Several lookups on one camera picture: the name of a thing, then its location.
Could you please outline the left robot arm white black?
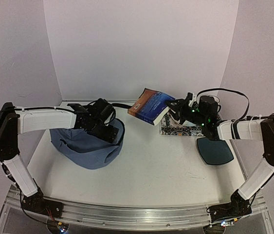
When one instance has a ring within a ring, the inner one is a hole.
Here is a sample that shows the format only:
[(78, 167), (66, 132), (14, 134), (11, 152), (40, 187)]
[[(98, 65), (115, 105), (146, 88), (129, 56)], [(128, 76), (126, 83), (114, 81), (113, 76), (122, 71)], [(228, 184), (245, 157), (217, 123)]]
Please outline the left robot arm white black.
[(61, 107), (16, 107), (7, 102), (0, 110), (0, 162), (7, 177), (28, 197), (27, 204), (36, 213), (47, 208), (25, 166), (18, 148), (18, 136), (48, 129), (81, 129), (100, 140), (114, 143), (119, 129), (111, 126), (116, 111), (100, 98), (87, 105), (69, 103)]

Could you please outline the blue orange back-cover book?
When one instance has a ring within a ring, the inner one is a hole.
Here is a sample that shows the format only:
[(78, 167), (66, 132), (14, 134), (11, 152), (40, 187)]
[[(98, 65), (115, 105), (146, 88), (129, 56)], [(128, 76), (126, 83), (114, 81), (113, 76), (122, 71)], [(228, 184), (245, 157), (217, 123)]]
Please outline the blue orange back-cover book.
[(165, 102), (174, 100), (174, 97), (166, 93), (145, 88), (138, 100), (128, 109), (128, 114), (156, 126), (169, 110)]

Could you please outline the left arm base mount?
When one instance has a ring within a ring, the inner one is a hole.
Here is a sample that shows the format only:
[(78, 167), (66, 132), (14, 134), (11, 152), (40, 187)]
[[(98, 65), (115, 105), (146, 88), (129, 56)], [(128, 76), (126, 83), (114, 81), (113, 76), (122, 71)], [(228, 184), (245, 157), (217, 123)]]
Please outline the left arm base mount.
[(23, 195), (20, 204), (25, 211), (47, 215), (50, 218), (60, 218), (64, 208), (62, 202), (46, 199), (40, 189), (31, 196)]

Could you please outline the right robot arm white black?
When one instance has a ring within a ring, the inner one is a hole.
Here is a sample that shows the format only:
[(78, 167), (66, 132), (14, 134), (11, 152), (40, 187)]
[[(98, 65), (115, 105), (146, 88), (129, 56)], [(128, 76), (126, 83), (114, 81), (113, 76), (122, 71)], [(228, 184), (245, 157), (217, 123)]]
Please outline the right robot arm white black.
[(249, 200), (274, 175), (274, 113), (269, 116), (243, 114), (234, 120), (220, 120), (219, 103), (203, 92), (188, 93), (185, 99), (165, 101), (172, 117), (179, 123), (191, 122), (201, 127), (212, 141), (254, 140), (263, 143), (261, 161), (248, 179), (237, 189), (242, 200)]

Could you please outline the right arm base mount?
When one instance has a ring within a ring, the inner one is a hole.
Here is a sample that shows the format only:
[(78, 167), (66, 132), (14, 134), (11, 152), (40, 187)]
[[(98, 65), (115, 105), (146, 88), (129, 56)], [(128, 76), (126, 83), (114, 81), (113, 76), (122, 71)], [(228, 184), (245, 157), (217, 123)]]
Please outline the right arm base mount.
[(241, 218), (242, 216), (250, 215), (252, 213), (251, 205), (248, 202), (243, 205), (236, 203), (233, 204), (232, 202), (213, 205), (206, 211), (210, 214), (212, 224), (217, 224), (234, 218)]

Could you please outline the blue student backpack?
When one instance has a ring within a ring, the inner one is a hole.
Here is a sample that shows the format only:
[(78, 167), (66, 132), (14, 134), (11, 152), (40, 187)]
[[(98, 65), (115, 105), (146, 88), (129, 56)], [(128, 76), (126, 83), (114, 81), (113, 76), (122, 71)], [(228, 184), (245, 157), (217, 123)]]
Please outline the blue student backpack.
[[(113, 108), (129, 106), (125, 104), (111, 104)], [(90, 170), (96, 170), (109, 165), (119, 154), (123, 146), (125, 125), (116, 118), (107, 122), (119, 129), (113, 143), (108, 143), (89, 135), (83, 129), (51, 129), (51, 142), (55, 148), (75, 164)]]

